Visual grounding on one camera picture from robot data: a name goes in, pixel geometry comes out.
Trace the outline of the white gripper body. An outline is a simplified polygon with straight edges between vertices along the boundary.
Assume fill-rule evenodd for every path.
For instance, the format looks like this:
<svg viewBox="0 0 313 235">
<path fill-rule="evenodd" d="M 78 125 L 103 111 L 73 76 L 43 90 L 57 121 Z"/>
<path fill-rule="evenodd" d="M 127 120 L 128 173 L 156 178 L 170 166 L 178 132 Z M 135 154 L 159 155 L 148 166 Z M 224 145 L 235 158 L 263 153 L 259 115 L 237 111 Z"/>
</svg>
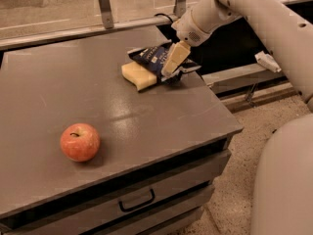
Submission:
<svg viewBox="0 0 313 235">
<path fill-rule="evenodd" d="M 198 47 L 206 41 L 210 34 L 202 31 L 194 22 L 192 11 L 187 11 L 171 27 L 176 31 L 177 37 L 189 44 L 191 47 Z"/>
</svg>

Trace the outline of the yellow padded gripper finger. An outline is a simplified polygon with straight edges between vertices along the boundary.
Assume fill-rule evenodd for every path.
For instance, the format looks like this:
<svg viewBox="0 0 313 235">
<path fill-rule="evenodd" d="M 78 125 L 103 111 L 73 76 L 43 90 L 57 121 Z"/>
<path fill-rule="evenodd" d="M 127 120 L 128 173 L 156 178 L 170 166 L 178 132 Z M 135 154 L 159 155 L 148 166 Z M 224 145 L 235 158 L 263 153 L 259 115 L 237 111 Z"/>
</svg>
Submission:
<svg viewBox="0 0 313 235">
<path fill-rule="evenodd" d="M 177 68 L 187 59 L 191 52 L 191 46 L 185 41 L 173 43 L 168 51 L 167 58 L 163 64 L 161 74 L 171 76 Z"/>
</svg>

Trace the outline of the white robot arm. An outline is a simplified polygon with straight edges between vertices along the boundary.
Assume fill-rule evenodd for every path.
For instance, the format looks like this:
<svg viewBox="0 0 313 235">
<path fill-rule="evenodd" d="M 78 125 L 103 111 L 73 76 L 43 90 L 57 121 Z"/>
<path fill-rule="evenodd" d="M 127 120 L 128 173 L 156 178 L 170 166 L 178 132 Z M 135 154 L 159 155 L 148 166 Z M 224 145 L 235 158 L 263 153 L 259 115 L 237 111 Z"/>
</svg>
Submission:
<svg viewBox="0 0 313 235">
<path fill-rule="evenodd" d="M 267 49 L 266 88 L 287 84 L 313 107 L 313 25 L 281 0 L 200 0 L 172 27 L 185 47 L 243 18 Z M 313 114 L 277 128 L 259 157 L 249 235 L 313 235 Z"/>
</svg>

